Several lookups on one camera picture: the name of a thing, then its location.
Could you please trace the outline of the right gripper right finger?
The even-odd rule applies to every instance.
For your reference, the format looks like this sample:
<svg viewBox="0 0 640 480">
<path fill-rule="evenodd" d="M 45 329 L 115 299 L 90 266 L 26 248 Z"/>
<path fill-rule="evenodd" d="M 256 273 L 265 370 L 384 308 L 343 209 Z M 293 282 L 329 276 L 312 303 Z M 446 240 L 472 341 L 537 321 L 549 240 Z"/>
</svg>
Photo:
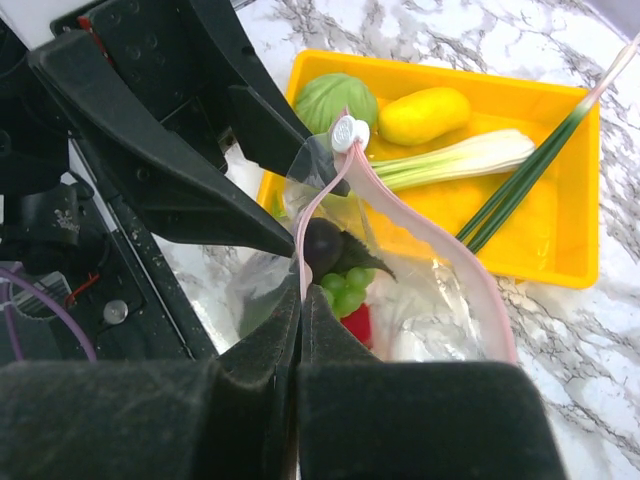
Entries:
<svg viewBox="0 0 640 480">
<path fill-rule="evenodd" d="M 305 479 L 562 479 L 540 395 L 493 361 L 385 363 L 312 287 L 301 313 Z"/>
</svg>

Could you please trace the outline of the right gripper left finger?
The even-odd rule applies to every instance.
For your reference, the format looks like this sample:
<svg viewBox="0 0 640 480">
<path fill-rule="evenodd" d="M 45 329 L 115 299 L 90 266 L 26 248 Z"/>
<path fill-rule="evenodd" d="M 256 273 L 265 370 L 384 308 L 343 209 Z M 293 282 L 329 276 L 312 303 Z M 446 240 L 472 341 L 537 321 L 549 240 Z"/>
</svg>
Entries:
<svg viewBox="0 0 640 480">
<path fill-rule="evenodd" d="M 293 479 L 299 288 L 218 358 L 1 371 L 5 479 Z"/>
</svg>

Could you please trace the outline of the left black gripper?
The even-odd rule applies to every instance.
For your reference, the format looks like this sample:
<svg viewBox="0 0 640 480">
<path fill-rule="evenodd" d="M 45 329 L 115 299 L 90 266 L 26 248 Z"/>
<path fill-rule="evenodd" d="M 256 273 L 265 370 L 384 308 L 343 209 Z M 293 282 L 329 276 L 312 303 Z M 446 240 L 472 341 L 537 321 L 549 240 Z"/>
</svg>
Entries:
<svg viewBox="0 0 640 480">
<path fill-rule="evenodd" d="M 263 169 L 309 184 L 312 157 L 328 149 L 287 103 L 232 2 L 86 1 L 51 29 L 67 34 L 31 51 L 29 67 L 149 231 L 292 255 L 292 235 L 216 167 L 237 141 Z"/>
</svg>

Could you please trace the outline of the red toy apple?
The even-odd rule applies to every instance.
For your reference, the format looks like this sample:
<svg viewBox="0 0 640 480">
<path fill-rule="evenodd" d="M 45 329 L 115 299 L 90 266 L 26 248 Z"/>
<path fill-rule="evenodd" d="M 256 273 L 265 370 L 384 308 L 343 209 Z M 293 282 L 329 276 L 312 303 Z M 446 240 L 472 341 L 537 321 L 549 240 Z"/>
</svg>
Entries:
<svg viewBox="0 0 640 480">
<path fill-rule="evenodd" d="M 362 303 L 360 307 L 341 319 L 342 325 L 366 348 L 372 348 L 372 327 L 369 307 Z"/>
</svg>

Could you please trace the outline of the green toy grapes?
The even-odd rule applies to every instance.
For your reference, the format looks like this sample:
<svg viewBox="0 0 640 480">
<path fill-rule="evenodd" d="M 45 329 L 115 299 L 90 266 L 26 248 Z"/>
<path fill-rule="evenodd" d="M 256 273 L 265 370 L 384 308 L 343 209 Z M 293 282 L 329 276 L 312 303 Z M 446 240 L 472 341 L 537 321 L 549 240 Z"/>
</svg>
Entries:
<svg viewBox="0 0 640 480">
<path fill-rule="evenodd" d="M 374 276 L 373 269 L 354 267 L 345 274 L 328 273 L 323 277 L 320 285 L 338 320 L 351 315 L 361 307 Z"/>
</svg>

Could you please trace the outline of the purple toy eggplant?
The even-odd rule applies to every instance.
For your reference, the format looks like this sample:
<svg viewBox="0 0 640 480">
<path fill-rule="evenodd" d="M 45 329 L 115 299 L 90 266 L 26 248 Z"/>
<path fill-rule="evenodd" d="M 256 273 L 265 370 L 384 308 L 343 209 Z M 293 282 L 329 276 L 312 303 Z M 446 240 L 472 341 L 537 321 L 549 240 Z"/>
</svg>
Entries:
<svg viewBox="0 0 640 480">
<path fill-rule="evenodd" d="M 356 267 L 381 270 L 396 279 L 386 263 L 374 256 L 362 241 L 324 218 L 309 221 L 303 253 L 314 284 L 319 284 L 329 273 L 346 274 Z"/>
</svg>

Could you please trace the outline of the clear zip top bag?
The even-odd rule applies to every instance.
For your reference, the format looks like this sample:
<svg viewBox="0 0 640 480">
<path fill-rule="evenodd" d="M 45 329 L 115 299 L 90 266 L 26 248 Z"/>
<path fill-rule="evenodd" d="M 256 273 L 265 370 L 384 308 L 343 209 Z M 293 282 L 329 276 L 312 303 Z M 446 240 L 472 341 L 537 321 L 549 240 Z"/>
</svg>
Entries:
<svg viewBox="0 0 640 480">
<path fill-rule="evenodd" d="M 287 284 L 302 300 L 312 287 L 325 295 L 303 253 L 307 225 L 318 217 L 362 241 L 396 276 L 373 269 L 367 288 L 370 350 L 377 357 L 515 363 L 495 280 L 464 245 L 383 184 L 365 157 L 369 138 L 365 122 L 342 112 L 326 133 L 312 137 L 328 152 L 312 157 L 311 182 L 286 176 L 269 195 L 267 211 L 292 235 L 294 253 L 256 253 L 233 277 L 227 295 L 237 334 L 246 337 L 264 323 Z"/>
</svg>

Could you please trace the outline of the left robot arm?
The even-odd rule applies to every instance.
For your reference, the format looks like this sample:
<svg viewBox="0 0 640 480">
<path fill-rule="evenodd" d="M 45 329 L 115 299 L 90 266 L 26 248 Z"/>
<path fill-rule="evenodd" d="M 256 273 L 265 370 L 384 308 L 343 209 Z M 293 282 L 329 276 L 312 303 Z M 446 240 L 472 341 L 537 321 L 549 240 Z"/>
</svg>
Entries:
<svg viewBox="0 0 640 480">
<path fill-rule="evenodd" d="M 293 239 L 226 175 L 238 144 L 286 173 L 308 138 L 234 1 L 1 5 L 1 258 L 31 275 L 63 358 L 206 358 L 157 246 Z"/>
</svg>

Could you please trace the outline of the green toy cabbage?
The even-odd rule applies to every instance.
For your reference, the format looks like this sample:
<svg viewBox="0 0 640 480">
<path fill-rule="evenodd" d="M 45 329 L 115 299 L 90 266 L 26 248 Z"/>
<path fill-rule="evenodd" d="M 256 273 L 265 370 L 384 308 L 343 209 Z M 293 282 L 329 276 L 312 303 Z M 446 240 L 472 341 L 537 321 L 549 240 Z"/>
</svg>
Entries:
<svg viewBox="0 0 640 480">
<path fill-rule="evenodd" d="M 310 81 L 296 96 L 293 109 L 314 135 L 327 132 L 345 109 L 370 128 L 378 117 L 373 93 L 359 78 L 345 73 L 325 74 Z"/>
</svg>

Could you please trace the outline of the yellow toy lemon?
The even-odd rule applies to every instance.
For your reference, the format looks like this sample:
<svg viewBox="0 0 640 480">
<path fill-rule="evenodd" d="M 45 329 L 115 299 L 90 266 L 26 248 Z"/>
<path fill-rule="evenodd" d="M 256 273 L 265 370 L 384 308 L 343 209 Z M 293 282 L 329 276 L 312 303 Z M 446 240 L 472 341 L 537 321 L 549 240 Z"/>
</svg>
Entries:
<svg viewBox="0 0 640 480">
<path fill-rule="evenodd" d="M 380 136 L 393 144 L 413 147 L 465 127 L 471 118 L 465 95 L 450 87 L 433 87 L 401 97 L 382 108 Z"/>
</svg>

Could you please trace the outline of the green toy celery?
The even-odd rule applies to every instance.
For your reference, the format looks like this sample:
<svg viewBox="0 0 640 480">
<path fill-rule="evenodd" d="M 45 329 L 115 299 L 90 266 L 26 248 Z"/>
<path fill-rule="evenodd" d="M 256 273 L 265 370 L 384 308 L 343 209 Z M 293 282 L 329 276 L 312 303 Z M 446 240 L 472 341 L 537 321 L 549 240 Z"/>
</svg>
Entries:
<svg viewBox="0 0 640 480">
<path fill-rule="evenodd" d="M 441 181 L 508 172 L 520 166 L 535 149 L 534 142 L 519 130 L 504 129 L 428 153 L 370 165 L 389 189 L 401 191 Z"/>
</svg>

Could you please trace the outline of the yellow plastic bin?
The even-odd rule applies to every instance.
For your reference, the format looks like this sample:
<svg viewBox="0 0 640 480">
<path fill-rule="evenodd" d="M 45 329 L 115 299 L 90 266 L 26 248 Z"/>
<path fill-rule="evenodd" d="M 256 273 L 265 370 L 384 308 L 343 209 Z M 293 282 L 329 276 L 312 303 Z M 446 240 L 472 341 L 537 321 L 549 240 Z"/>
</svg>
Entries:
<svg viewBox="0 0 640 480">
<path fill-rule="evenodd" d="M 367 153 L 390 160 L 442 148 L 468 137 L 514 128 L 541 144 L 585 96 L 583 89 L 456 71 L 356 55 L 305 50 L 293 62 L 286 98 L 312 79 L 346 73 L 362 80 L 379 105 L 430 87 L 451 87 L 472 107 L 469 124 L 414 148 L 374 137 Z M 490 272 L 582 289 L 598 277 L 600 112 L 593 108 L 549 168 L 479 253 Z M 400 198 L 456 234 L 506 175 L 488 175 L 413 188 Z"/>
</svg>

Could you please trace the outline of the toy green onion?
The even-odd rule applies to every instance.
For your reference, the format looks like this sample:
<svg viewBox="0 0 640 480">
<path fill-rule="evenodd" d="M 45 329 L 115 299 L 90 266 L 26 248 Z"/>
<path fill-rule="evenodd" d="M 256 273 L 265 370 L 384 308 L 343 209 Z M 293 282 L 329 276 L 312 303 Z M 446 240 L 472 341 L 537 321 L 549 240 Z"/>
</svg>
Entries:
<svg viewBox="0 0 640 480">
<path fill-rule="evenodd" d="M 639 48 L 639 34 L 624 47 L 597 84 L 576 105 L 557 128 L 537 147 L 514 173 L 494 192 L 456 235 L 477 254 L 521 204 L 526 195 L 557 157 L 604 91 L 626 68 Z"/>
</svg>

